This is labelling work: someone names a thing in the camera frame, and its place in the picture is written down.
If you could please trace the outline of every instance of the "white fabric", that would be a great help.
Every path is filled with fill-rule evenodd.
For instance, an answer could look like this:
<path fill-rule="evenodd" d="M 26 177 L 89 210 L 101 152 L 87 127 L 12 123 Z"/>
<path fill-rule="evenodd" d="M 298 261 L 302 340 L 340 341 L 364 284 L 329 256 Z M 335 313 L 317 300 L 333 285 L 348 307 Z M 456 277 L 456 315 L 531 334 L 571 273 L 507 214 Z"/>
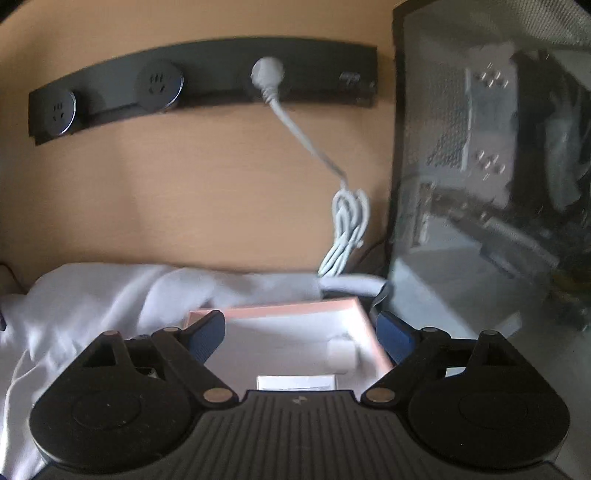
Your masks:
<path fill-rule="evenodd" d="M 100 333 L 123 337 L 181 325 L 190 310 L 315 300 L 314 274 L 249 274 L 160 265 L 65 265 L 26 295 L 5 296 L 0 332 L 0 472 L 27 480 L 43 467 L 28 429 L 34 402 Z"/>

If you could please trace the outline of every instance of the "round power outlet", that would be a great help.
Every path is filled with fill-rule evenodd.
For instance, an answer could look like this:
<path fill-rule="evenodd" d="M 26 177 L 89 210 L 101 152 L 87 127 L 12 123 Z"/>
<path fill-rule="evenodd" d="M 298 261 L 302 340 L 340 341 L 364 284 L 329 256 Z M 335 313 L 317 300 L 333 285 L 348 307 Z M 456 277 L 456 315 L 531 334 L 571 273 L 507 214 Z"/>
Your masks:
<path fill-rule="evenodd" d="M 47 96 L 44 104 L 45 129 L 52 137 L 65 134 L 76 118 L 77 104 L 74 93 L 69 90 L 55 90 Z"/>
<path fill-rule="evenodd" d="M 165 110 L 177 101 L 183 89 L 183 72 L 169 61 L 148 63 L 135 81 L 139 105 L 148 112 Z"/>

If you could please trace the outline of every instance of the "white power cord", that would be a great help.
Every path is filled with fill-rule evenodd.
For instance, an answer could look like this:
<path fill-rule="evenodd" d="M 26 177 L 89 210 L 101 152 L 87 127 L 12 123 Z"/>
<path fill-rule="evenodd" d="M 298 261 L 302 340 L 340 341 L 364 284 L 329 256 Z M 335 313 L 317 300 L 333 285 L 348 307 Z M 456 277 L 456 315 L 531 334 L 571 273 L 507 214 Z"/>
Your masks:
<path fill-rule="evenodd" d="M 263 100 L 276 116 L 304 145 L 306 150 L 324 163 L 340 179 L 340 190 L 332 201 L 335 242 L 318 269 L 319 277 L 334 277 L 345 269 L 354 248 L 363 245 L 363 236 L 369 223 L 369 199 L 363 190 L 352 192 L 347 175 L 324 152 L 317 149 L 308 136 L 290 118 L 279 103 L 279 85 L 283 81 L 282 63 L 273 57 L 264 57 L 252 68 L 251 80 L 261 90 Z"/>

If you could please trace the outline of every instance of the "grey surface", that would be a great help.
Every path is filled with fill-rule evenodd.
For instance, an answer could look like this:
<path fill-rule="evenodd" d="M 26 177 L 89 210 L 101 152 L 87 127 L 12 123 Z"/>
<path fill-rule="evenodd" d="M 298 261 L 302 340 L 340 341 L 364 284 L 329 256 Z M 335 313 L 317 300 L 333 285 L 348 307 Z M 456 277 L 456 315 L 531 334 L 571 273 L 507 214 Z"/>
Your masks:
<path fill-rule="evenodd" d="M 35 480 L 99 478 L 50 467 Z M 395 414 L 348 392 L 252 392 L 237 408 L 207 413 L 188 441 L 153 464 L 108 479 L 459 480 L 566 478 L 549 463 L 514 473 L 463 470 L 414 443 Z"/>

